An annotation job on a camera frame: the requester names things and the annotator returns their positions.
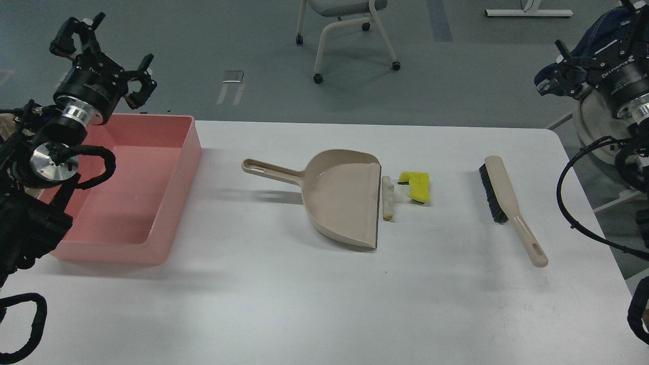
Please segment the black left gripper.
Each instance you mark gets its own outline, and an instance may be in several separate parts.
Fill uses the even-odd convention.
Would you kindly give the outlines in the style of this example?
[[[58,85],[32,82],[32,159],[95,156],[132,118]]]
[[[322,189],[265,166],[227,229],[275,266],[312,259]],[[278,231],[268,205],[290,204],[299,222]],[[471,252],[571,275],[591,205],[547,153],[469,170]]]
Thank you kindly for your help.
[[[90,23],[68,18],[49,46],[52,55],[72,61],[53,99],[61,117],[79,125],[106,124],[122,98],[137,110],[157,87],[149,71],[153,54],[144,56],[137,69],[125,71],[102,52],[95,31],[105,17],[99,12]],[[128,93],[128,82],[138,82],[140,89]]]

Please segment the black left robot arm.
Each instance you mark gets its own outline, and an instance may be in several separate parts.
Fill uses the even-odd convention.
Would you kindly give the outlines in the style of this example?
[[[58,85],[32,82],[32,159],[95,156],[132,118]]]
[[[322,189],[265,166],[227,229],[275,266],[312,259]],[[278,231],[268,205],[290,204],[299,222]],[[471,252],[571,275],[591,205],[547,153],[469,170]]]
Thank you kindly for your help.
[[[72,228],[65,212],[77,190],[100,185],[116,171],[108,148],[84,144],[91,125],[104,125],[120,101],[136,110],[156,89],[144,56],[126,70],[100,48],[96,30],[105,18],[68,18],[49,51],[71,61],[53,104],[30,100],[2,110],[1,284],[52,252]]]

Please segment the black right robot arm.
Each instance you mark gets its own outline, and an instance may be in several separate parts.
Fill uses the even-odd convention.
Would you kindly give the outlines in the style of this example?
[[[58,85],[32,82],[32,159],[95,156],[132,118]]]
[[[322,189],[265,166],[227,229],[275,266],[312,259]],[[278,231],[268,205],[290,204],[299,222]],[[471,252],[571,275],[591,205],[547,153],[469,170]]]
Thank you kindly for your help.
[[[573,50],[556,41],[559,56],[535,76],[540,95],[575,99],[569,119],[582,143],[559,176],[559,210],[585,236],[647,261],[647,251],[614,243],[580,224],[563,203],[563,181],[577,162],[589,157],[623,187],[603,212],[640,196],[647,197],[648,44],[647,1],[619,1],[584,33]]]

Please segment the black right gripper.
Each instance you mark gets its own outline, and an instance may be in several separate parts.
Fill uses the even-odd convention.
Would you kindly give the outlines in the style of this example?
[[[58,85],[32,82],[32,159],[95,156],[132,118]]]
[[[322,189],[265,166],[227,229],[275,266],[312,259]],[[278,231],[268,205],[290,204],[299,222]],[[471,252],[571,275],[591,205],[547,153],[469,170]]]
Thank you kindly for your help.
[[[593,40],[581,40],[568,52],[561,40],[555,41],[559,50],[556,62],[541,69],[536,76],[539,95],[578,97],[584,88],[598,92],[611,113],[626,113],[629,104],[647,95],[647,1],[620,1],[626,11],[621,23],[623,37],[603,48],[595,57],[597,68],[588,71],[569,65],[568,58],[588,58],[594,55]]]

